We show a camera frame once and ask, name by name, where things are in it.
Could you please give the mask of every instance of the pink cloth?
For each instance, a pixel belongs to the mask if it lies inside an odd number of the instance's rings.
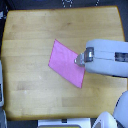
[[[66,80],[81,88],[85,68],[74,64],[77,54],[55,40],[49,60],[49,67]]]

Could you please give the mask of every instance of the floor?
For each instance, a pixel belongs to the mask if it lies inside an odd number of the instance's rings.
[[[124,29],[125,41],[128,42],[128,0],[70,0],[69,3],[66,2],[67,0],[42,0],[45,2],[42,8],[65,8],[65,7],[88,7],[88,6],[109,6],[109,5],[117,5],[119,9],[119,13],[122,20],[122,25]],[[33,9],[37,7],[30,6],[15,6],[11,5],[12,3],[7,3],[9,9]],[[3,0],[0,0],[0,46],[2,44],[2,35],[4,30],[4,24],[6,21],[7,15],[7,6]],[[8,128],[36,128],[38,125],[38,121],[8,121]]]

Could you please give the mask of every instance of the wooden table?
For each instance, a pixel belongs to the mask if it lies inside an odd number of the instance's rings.
[[[113,112],[127,79],[85,73],[82,89],[48,67],[54,40],[78,54],[88,40],[124,41],[117,7],[10,11],[3,36],[5,111],[10,120],[97,117]]]

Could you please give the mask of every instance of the wooden tabletop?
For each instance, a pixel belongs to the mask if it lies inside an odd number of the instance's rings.
[[[126,79],[86,72],[79,89],[48,67],[55,39],[80,54],[97,38],[124,41],[117,7],[10,11],[1,54],[7,119],[112,114]]]

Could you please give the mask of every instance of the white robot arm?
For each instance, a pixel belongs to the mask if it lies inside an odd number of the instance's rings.
[[[86,51],[75,59],[87,72],[128,77],[128,43],[95,39],[86,43]]]
[[[92,128],[128,128],[128,91],[118,99],[113,116],[101,113]]]

